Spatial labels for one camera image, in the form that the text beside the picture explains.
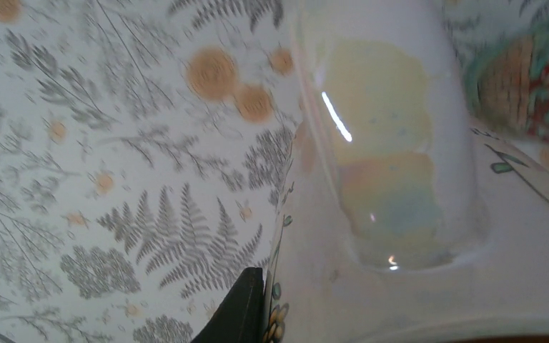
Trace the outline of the beige floral mug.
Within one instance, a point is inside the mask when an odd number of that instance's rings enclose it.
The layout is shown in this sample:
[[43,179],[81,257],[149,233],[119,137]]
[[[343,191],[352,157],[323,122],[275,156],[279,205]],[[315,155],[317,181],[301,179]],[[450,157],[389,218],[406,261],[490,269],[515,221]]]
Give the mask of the beige floral mug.
[[549,19],[481,53],[464,85],[471,114],[488,128],[549,144]]

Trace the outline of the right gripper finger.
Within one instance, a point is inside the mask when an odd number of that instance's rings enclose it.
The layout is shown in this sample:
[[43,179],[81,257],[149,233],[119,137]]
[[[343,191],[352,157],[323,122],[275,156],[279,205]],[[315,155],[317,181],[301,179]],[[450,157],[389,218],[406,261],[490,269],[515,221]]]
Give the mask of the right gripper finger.
[[247,267],[192,343],[258,342],[263,304],[263,269]]

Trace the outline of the white patterned mug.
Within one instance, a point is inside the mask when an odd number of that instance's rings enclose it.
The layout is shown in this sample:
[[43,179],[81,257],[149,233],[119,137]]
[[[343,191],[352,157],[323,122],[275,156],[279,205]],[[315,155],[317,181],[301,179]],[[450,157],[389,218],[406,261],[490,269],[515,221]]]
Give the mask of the white patterned mug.
[[303,121],[261,342],[549,342],[549,144],[466,68],[549,1],[287,1]]

